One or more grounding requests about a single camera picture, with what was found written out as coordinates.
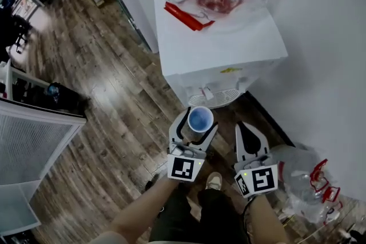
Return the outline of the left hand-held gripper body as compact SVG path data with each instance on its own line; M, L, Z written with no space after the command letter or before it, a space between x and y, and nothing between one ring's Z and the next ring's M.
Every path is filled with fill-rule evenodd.
M205 162L206 152L171 142L167 158L168 178L194 182Z

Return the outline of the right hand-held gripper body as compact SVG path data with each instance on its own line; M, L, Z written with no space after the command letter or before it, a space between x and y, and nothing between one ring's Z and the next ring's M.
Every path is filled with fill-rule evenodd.
M268 154L249 162L238 162L234 169L236 172L234 180L244 198L268 193L278 188L278 166Z

